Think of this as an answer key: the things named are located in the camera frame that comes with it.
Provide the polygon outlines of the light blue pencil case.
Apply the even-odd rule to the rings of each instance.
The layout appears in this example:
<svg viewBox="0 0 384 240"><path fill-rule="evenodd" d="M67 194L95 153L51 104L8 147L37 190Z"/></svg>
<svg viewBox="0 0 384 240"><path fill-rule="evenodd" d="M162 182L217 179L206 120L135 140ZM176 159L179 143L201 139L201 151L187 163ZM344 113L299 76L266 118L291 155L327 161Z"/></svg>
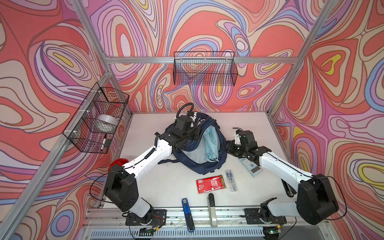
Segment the light blue pencil case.
<svg viewBox="0 0 384 240"><path fill-rule="evenodd" d="M219 149L220 149L220 140L214 126L209 126L203 134L205 140L205 151L207 155L208 162L218 162L219 161Z"/></svg>

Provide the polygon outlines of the navy blue backpack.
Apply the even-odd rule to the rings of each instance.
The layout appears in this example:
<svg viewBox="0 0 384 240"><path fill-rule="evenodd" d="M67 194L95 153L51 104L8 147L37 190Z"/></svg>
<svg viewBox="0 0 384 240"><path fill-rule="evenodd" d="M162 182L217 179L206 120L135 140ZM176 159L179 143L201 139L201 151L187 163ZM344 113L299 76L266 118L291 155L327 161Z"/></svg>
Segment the navy blue backpack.
<svg viewBox="0 0 384 240"><path fill-rule="evenodd" d="M204 113L197 113L195 123L199 128L199 139L190 140L182 148L174 150L174 160L164 159L158 164L182 163L190 170L205 175L212 173L226 162L226 138L217 121Z"/></svg>

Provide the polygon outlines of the clear pen pack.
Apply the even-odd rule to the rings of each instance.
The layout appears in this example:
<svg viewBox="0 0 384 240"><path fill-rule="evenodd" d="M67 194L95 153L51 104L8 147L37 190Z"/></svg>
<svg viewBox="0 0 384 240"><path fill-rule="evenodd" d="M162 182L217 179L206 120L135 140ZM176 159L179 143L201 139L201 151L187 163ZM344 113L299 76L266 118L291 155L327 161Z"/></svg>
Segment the clear pen pack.
<svg viewBox="0 0 384 240"><path fill-rule="evenodd" d="M234 179L233 172L231 170L226 170L225 174L230 192L237 192L238 188Z"/></svg>

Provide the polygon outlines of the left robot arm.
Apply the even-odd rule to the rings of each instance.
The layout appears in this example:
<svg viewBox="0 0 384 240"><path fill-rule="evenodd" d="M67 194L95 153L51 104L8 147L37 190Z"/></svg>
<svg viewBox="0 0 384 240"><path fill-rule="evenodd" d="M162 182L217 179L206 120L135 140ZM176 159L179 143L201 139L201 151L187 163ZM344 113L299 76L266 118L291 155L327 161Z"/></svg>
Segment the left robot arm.
<svg viewBox="0 0 384 240"><path fill-rule="evenodd" d="M112 165L103 194L122 212L129 211L140 218L152 216L152 206L139 194L140 178L175 150L200 138L196 113L176 116L175 122L168 130L156 134L154 145L147 151L122 166Z"/></svg>

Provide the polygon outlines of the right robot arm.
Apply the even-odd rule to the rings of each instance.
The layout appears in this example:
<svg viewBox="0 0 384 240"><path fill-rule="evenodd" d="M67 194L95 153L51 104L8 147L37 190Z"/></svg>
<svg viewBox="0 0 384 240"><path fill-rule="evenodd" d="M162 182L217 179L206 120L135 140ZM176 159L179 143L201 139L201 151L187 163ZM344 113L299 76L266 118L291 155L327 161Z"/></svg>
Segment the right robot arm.
<svg viewBox="0 0 384 240"><path fill-rule="evenodd" d="M287 201L270 198L260 205L258 217L270 223L279 217L300 217L317 225L339 211L339 204L329 178L314 175L282 160L271 149L259 146L251 131L236 128L234 140L227 141L225 150L239 159L247 159L263 170L278 176L292 193Z"/></svg>

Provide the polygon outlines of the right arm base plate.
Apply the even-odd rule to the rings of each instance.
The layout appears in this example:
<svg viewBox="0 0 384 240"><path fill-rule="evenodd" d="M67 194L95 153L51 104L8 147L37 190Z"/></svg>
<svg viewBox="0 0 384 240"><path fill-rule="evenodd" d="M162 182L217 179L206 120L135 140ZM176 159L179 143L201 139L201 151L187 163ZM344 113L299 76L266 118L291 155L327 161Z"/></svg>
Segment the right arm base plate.
<svg viewBox="0 0 384 240"><path fill-rule="evenodd" d="M249 225L285 225L287 219L285 217L275 217L268 209L263 208L248 208L244 209L242 218L246 219Z"/></svg>

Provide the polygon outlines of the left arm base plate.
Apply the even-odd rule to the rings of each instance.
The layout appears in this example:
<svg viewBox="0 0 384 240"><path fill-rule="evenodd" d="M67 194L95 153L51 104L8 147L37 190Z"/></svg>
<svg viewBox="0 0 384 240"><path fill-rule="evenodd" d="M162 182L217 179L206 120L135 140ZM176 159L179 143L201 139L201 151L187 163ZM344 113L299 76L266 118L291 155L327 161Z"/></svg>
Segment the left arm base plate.
<svg viewBox="0 0 384 240"><path fill-rule="evenodd" d="M126 218L126 226L161 227L166 224L167 210L150 210L143 218L140 218L134 213L125 212L122 214L122 217Z"/></svg>

